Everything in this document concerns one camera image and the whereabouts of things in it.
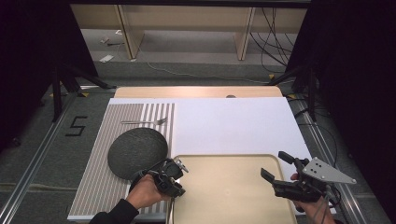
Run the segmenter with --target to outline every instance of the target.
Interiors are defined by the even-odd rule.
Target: metal rod
[[[47,152],[49,151],[50,146],[55,139],[55,136],[59,131],[61,124],[63,123],[68,108],[74,102],[76,97],[76,94],[69,94],[67,96],[64,102],[64,112],[60,115],[56,122],[52,122],[51,126],[49,127],[49,131],[41,142],[32,160],[30,161],[29,166],[26,168],[17,186],[9,196],[7,202],[2,207],[0,213],[0,223],[8,224],[11,222],[11,219],[14,218],[14,215],[17,212],[21,201],[24,198],[26,191],[29,189],[30,184],[34,180],[35,175],[37,174],[37,171],[41,166],[41,163],[46,158]]]

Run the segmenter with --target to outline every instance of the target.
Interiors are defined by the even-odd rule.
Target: wooden cabinet
[[[130,59],[137,57],[146,30],[229,32],[233,35],[237,59],[244,60],[250,32],[269,32],[271,8],[104,6],[71,5],[81,29],[122,30]],[[278,8],[276,32],[297,34],[306,9]]]

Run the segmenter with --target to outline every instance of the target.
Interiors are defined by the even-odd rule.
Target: human hand
[[[298,180],[298,174],[293,174],[290,177],[291,180]],[[302,203],[298,201],[293,201],[296,207],[301,207],[304,209],[306,216],[315,224],[333,224],[335,223],[332,218],[332,213],[330,212],[329,206],[327,206],[323,197],[315,203]]]
[[[134,208],[149,207],[160,201],[168,201],[169,196],[160,193],[151,175],[143,176],[126,198]]]

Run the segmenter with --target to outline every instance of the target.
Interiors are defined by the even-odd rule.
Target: black wire
[[[254,42],[256,42],[257,46],[259,46],[260,49],[262,49],[262,54],[265,52],[268,56],[270,56],[272,59],[274,59],[275,61],[277,61],[278,63],[286,66],[284,63],[282,63],[279,59],[277,59],[276,57],[274,57],[270,52],[268,52],[267,50],[265,50],[260,44],[259,42],[257,42],[256,38],[254,38],[253,34],[250,33],[250,36],[253,38]],[[275,71],[270,71],[268,69],[265,68],[265,70],[269,71],[269,72],[274,72],[274,73],[283,73],[283,72],[275,72]]]
[[[338,157],[338,146],[337,146],[337,142],[335,141],[334,135],[332,135],[332,133],[327,130],[326,128],[324,128],[323,126],[317,125],[317,124],[308,124],[308,123],[303,123],[303,124],[298,124],[299,126],[303,126],[303,125],[310,125],[310,126],[316,126],[318,128],[321,128],[322,130],[324,130],[326,133],[328,133],[330,135],[330,137],[332,138],[332,140],[334,141],[334,148],[335,148],[335,155],[334,155],[334,163],[332,164],[332,167],[335,168],[335,164],[337,163],[337,157]]]
[[[346,222],[345,224],[349,224],[349,221],[347,220],[347,215],[346,212],[344,211],[343,206],[341,206],[341,204],[338,206],[341,210],[341,214],[343,215],[344,221]]]
[[[274,38],[275,38],[275,40],[276,40],[276,46],[277,46],[277,47],[279,46],[279,48],[282,49],[282,46],[280,45],[280,42],[277,40],[277,37],[276,37],[275,18],[276,18],[276,8],[273,8],[273,22],[272,22],[273,36],[274,36]],[[277,48],[277,52],[279,53],[280,58],[282,59],[282,61],[283,61],[284,63],[286,63],[285,60],[283,60],[282,53],[280,52],[280,49],[279,49],[279,48]],[[283,54],[285,55],[286,60],[288,61],[288,60],[289,60],[289,59],[288,59],[288,56],[286,56],[286,53],[285,53],[285,51],[284,51],[283,49],[282,49],[282,52],[283,52]]]
[[[256,33],[256,35],[259,37],[260,40],[262,40],[262,42],[266,43],[266,45],[271,46],[271,47],[276,48],[276,49],[281,49],[281,47],[275,46],[275,45],[273,45],[273,44],[270,44],[270,43],[268,43],[266,40],[262,39],[262,36],[260,35],[260,33]],[[291,50],[290,50],[290,49],[283,49],[283,50],[285,50],[285,51],[291,53]]]
[[[270,33],[269,33],[269,35],[270,35],[270,34],[273,34],[273,36],[274,36],[274,38],[275,38],[276,46],[277,46],[277,50],[278,50],[278,52],[279,52],[280,58],[282,59],[283,63],[286,64],[286,62],[283,60],[282,54],[281,54],[280,51],[279,51],[279,49],[282,49],[282,46],[280,45],[279,40],[278,40],[277,37],[276,37],[276,32],[275,32],[276,10],[273,8],[273,22],[272,22],[272,25],[271,25],[270,22],[268,21],[267,15],[265,14],[265,11],[264,11],[264,8],[263,8],[263,7],[262,7],[262,14],[264,15],[264,18],[265,18],[265,20],[267,21],[268,27],[270,28]]]
[[[290,44],[294,47],[293,43],[291,42],[291,40],[289,39],[289,36],[287,34],[285,34],[286,38],[289,40]]]

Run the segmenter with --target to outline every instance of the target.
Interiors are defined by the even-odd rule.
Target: cable
[[[274,57],[274,55],[272,55],[270,52],[268,52],[265,48],[263,48],[259,42],[257,42],[256,38],[254,38],[254,36],[250,33],[250,36],[253,38],[254,42],[256,42],[256,44],[262,49],[263,52],[265,52],[268,56],[270,56],[272,59],[274,59],[275,61],[277,61],[278,63],[286,66],[285,63],[282,63],[278,58]]]
[[[265,11],[264,11],[264,8],[263,8],[263,7],[262,7],[262,14],[264,15],[264,18],[265,18],[265,20],[267,21],[268,27],[270,28],[270,34],[272,33],[273,36],[274,36],[274,38],[275,38],[276,46],[278,46],[278,45],[280,46],[280,48],[278,48],[279,55],[280,55],[282,61],[284,62],[284,64],[286,64],[285,61],[283,60],[282,54],[280,53],[279,49],[282,49],[282,52],[283,52],[283,54],[285,55],[285,57],[287,58],[287,60],[289,60],[289,58],[286,56],[285,51],[283,50],[282,46],[280,45],[279,40],[278,40],[277,37],[276,37],[276,31],[275,31],[276,9],[273,8],[273,22],[272,22],[272,25],[271,25],[270,22],[268,21],[267,15],[265,14]]]
[[[273,29],[274,38],[275,38],[275,40],[276,40],[276,46],[279,45],[279,48],[277,48],[277,52],[279,52],[279,55],[280,55],[280,57],[281,57],[282,60],[283,60],[282,54],[281,54],[280,51],[279,51],[280,49],[282,49],[283,55],[285,55],[286,60],[289,61],[289,58],[288,58],[288,56],[286,55],[285,50],[283,50],[282,45],[280,44],[279,40],[278,40],[277,37],[276,37],[275,18],[276,18],[276,8],[273,8],[273,22],[272,22],[273,25],[272,25],[272,29]]]
[[[338,146],[337,146],[337,142],[335,141],[334,135],[332,135],[332,133],[329,130],[325,129],[323,126],[320,126],[317,124],[299,123],[298,125],[299,126],[303,126],[303,125],[315,126],[315,127],[321,128],[322,130],[324,130],[325,132],[327,132],[330,135],[330,137],[334,141],[335,154],[334,154],[334,163],[332,164],[332,167],[335,168],[335,164],[337,163],[337,157],[338,157]]]
[[[281,49],[280,46],[272,45],[272,44],[268,43],[266,40],[262,39],[262,36],[260,35],[260,33],[256,33],[256,35],[257,35],[257,36],[259,37],[259,39],[262,40],[262,42],[264,42],[266,45],[271,46],[271,47],[276,48],[276,49]],[[291,50],[289,50],[289,49],[283,49],[283,50],[285,50],[285,51],[291,53]]]
[[[317,215],[318,215],[318,213],[319,213],[321,207],[323,206],[323,204],[324,204],[325,202],[326,202],[326,204],[329,204],[329,200],[328,200],[328,196],[327,196],[327,195],[324,197],[324,200],[322,200],[322,202],[321,202],[320,205],[319,205],[319,208],[318,208],[317,211],[315,212],[315,214],[314,214],[314,216],[313,216],[313,218],[312,218],[312,222],[313,222],[313,223],[315,223],[315,219],[317,218]]]
[[[193,74],[189,74],[189,73],[175,73],[172,71],[169,71],[167,69],[164,68],[156,68],[154,66],[152,66],[149,62],[147,62],[148,66],[154,70],[157,71],[163,71],[163,72],[167,72],[169,74],[172,75],[176,75],[176,76],[186,76],[186,77],[214,77],[214,78],[219,78],[219,79],[225,79],[225,80],[240,80],[240,81],[249,81],[249,82],[255,82],[255,83],[261,83],[261,84],[267,84],[269,82],[263,82],[263,81],[258,81],[258,80],[252,80],[252,79],[247,79],[247,78],[239,78],[239,77],[217,77],[217,76],[197,76],[197,75],[193,75]]]
[[[289,40],[290,44],[294,47],[293,43],[291,42],[291,40],[289,39],[289,36],[287,34],[285,34],[286,38]]]
[[[139,45],[137,45],[136,43],[135,43],[135,45],[137,46],[137,48],[143,53],[144,51],[140,48],[140,46]],[[281,61],[279,61],[277,58],[275,58],[274,56],[272,56],[273,57],[273,59],[274,60],[276,60],[276,61],[278,61],[278,62],[280,62],[281,63]],[[157,67],[154,67],[153,65],[151,65],[151,63],[149,63],[149,62],[147,62],[147,65],[150,67],[150,68],[152,68],[152,69],[154,69],[154,70],[156,70],[156,71],[163,71],[163,72],[166,72],[166,73],[169,73],[169,74],[172,74],[172,75],[175,75],[175,76],[186,76],[186,77],[199,77],[199,78],[208,78],[208,77],[213,77],[213,78],[219,78],[219,79],[224,79],[224,80],[240,80],[240,81],[248,81],[248,82],[253,82],[253,83],[260,83],[260,84],[268,84],[269,82],[263,82],[263,81],[258,81],[258,80],[252,80],[252,79],[248,79],[248,78],[232,78],[232,77],[217,77],[217,76],[198,76],[198,75],[194,75],[194,74],[188,74],[188,73],[176,73],[176,72],[172,72],[172,71],[169,71],[169,70],[167,70],[167,69],[164,69],[164,68],[157,68]]]
[[[11,189],[15,187],[16,183],[0,183],[1,189]],[[29,185],[29,190],[47,190],[47,191],[77,191],[77,189],[73,188],[62,188],[62,187],[54,187],[42,184],[31,184]]]

